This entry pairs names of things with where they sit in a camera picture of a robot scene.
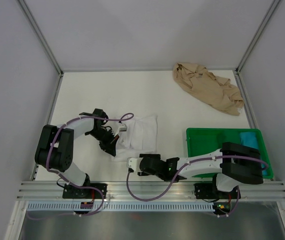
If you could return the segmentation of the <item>white t shirt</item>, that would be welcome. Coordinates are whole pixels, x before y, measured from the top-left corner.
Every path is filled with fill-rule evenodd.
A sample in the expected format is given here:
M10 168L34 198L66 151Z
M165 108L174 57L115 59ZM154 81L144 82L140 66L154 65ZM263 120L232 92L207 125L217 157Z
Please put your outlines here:
M113 162L126 162L140 154L154 154L157 151L158 116L134 117L125 122L127 130L119 134Z

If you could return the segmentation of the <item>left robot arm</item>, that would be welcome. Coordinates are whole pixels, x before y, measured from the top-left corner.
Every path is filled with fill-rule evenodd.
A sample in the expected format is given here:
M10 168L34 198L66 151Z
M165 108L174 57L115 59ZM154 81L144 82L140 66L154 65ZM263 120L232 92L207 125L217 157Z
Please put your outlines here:
M107 114L96 108L93 113L82 112L61 126L45 125L36 148L35 163L65 180L80 198L87 198L92 192L90 177L73 162L74 140L90 135L98 141L102 151L114 157L119 136L111 126L106 126L109 121Z

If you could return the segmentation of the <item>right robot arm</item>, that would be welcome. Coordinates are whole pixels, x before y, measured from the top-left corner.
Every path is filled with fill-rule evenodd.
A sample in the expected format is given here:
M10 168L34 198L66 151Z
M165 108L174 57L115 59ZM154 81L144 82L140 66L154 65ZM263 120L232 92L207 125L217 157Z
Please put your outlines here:
M239 184L260 185L269 164L258 149L224 142L213 152L194 157L172 157L162 160L159 154L140 154L127 167L138 176L156 176L170 185L194 176L214 174L211 193L221 198Z

